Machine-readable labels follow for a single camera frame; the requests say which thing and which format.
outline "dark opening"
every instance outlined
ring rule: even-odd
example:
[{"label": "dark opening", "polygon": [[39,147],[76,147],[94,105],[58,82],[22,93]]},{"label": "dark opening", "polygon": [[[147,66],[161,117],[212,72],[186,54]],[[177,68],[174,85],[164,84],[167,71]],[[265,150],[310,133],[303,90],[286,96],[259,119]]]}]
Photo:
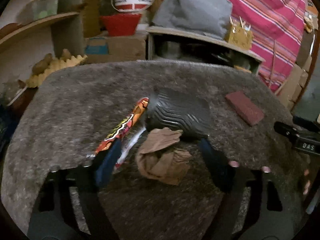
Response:
[{"label": "dark opening", "polygon": [[267,201],[267,209],[270,211],[282,211],[282,204],[279,199],[278,191],[275,185],[269,181],[268,182],[268,201]]},{"label": "dark opening", "polygon": [[40,199],[40,203],[39,203],[39,211],[40,212],[54,210],[53,184],[49,183],[49,184],[46,184],[44,187],[45,187],[45,189],[43,190],[43,193],[42,193],[41,199]]}]

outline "small cardboard box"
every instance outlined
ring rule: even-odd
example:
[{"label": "small cardboard box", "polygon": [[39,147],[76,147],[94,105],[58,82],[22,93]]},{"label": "small cardboard box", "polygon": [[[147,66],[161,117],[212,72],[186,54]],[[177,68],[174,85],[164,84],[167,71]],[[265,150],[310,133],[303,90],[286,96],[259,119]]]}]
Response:
[{"label": "small cardboard box", "polygon": [[307,78],[308,78],[308,73],[305,70],[303,70],[299,80],[299,85],[304,87],[304,85],[306,84]]},{"label": "small cardboard box", "polygon": [[306,72],[309,72],[310,66],[311,66],[312,57],[309,55],[305,64],[303,65],[302,69]]},{"label": "small cardboard box", "polygon": [[302,90],[302,87],[298,84],[298,85],[296,86],[296,89],[294,90],[294,93],[293,93],[293,95],[292,95],[291,101],[293,101],[293,102],[297,101],[298,96],[299,96],[300,93],[301,93],[301,90]]},{"label": "small cardboard box", "polygon": [[253,33],[242,28],[240,22],[230,24],[230,29],[225,36],[225,41],[241,49],[251,49]]},{"label": "small cardboard box", "polygon": [[294,64],[286,84],[283,86],[280,94],[278,95],[279,101],[285,107],[287,107],[290,100],[292,101],[297,85],[299,85],[299,80],[302,72],[303,70],[298,65]]},{"label": "small cardboard box", "polygon": [[87,63],[121,62],[146,59],[147,34],[97,36],[86,39]]}]

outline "shelf board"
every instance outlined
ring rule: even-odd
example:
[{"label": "shelf board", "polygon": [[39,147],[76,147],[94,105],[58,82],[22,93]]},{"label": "shelf board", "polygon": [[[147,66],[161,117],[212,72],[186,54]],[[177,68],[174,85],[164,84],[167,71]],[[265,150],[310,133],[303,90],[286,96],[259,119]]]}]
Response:
[{"label": "shelf board", "polygon": [[245,55],[248,55],[249,57],[253,57],[255,60],[258,62],[264,62],[264,58],[260,57],[258,54],[254,53],[251,50],[244,50],[241,49],[240,47],[237,47],[236,45],[230,44],[226,41],[223,40],[217,40],[215,38],[212,38],[210,36],[205,36],[201,35],[198,33],[193,33],[193,32],[187,32],[187,31],[182,31],[174,28],[164,28],[164,27],[158,27],[158,26],[151,26],[146,29],[147,32],[153,33],[153,34],[168,34],[168,35],[175,35],[175,36],[182,36],[182,37],[187,37],[195,40],[200,40],[200,41],[206,41],[209,43],[217,44],[223,47],[226,47],[228,49],[232,49],[238,52],[241,52]]},{"label": "shelf board", "polygon": [[78,12],[60,13],[31,22],[0,39],[0,53],[10,47],[12,44],[15,44],[19,40],[23,39],[25,36],[34,33],[41,28],[48,27],[56,22],[74,17],[78,14]]}]

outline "wooden stick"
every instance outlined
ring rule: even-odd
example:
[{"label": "wooden stick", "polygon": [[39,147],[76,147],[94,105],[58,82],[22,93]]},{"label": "wooden stick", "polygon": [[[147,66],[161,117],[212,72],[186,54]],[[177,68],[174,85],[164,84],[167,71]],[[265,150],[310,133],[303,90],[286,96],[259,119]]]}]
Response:
[{"label": "wooden stick", "polygon": [[272,61],[271,73],[269,76],[269,88],[271,88],[271,85],[272,85],[272,76],[273,76],[273,68],[275,66],[275,61],[276,61],[276,40],[273,46],[273,61]]},{"label": "wooden stick", "polygon": [[288,78],[286,80],[284,80],[284,82],[281,84],[281,86],[276,90],[275,95],[277,96],[281,90],[283,89],[284,85],[287,83]]}]

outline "black rubber grip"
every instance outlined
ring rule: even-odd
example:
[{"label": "black rubber grip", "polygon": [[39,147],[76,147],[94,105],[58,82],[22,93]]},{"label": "black rubber grip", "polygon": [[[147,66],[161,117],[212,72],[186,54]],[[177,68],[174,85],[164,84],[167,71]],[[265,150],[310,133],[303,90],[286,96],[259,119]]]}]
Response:
[{"label": "black rubber grip", "polygon": [[205,99],[163,88],[149,97],[148,130],[169,127],[183,130],[183,136],[206,138],[210,132],[210,108]]},{"label": "black rubber grip", "polygon": [[273,128],[275,129],[275,131],[283,136],[286,137],[290,137],[293,135],[293,133],[297,133],[293,127],[291,127],[290,125],[287,125],[283,122],[275,122]]}]

